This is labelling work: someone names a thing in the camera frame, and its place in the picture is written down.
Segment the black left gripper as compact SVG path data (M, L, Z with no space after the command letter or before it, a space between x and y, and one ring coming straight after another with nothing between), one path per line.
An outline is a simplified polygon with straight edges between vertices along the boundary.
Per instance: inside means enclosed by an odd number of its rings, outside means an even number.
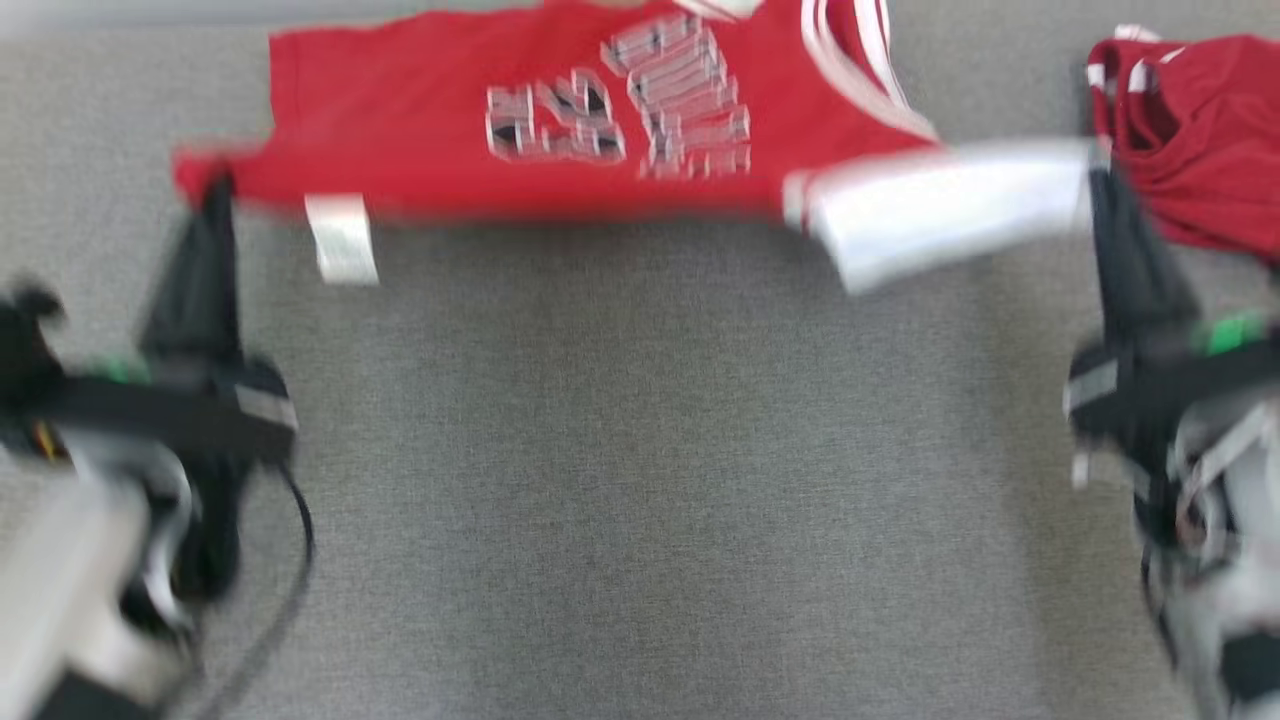
M178 454L262 464L294 455L297 416L278 366L244 356L236 182L218 173L186 213L138 334L146 357L223 364L96 366L68 372L51 355L3 354L3 448L27 461L70 460L82 430L157 442Z

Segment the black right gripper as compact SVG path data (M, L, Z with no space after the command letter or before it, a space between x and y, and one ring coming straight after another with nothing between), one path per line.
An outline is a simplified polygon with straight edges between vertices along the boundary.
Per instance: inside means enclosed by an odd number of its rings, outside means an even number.
M1071 360L1062 392L1071 430L1121 439L1162 429L1203 401L1277 382L1275 322L1229 318L1134 340L1198 322L1201 305L1120 170L1092 167L1087 182L1105 342L1085 345Z

